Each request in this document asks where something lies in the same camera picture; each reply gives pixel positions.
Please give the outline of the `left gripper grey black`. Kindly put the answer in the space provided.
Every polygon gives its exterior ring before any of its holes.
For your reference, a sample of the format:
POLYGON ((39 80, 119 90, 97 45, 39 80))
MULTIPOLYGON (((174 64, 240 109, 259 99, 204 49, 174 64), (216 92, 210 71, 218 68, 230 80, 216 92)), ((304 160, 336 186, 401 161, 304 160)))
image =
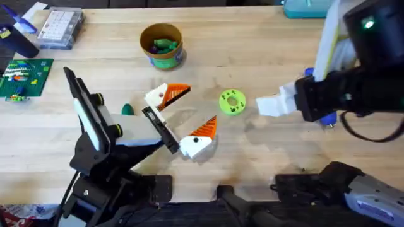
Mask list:
POLYGON ((142 110, 142 117, 111 114, 100 93, 90 95, 91 110, 97 123, 90 136, 94 146, 98 147, 101 143, 101 136, 96 133, 104 133, 111 146, 139 147, 162 142, 172 153, 179 150, 184 156, 195 158, 213 139, 206 136, 186 136, 178 142, 159 112, 190 91, 191 87, 187 84, 161 84, 146 94, 145 101, 148 106, 142 110))

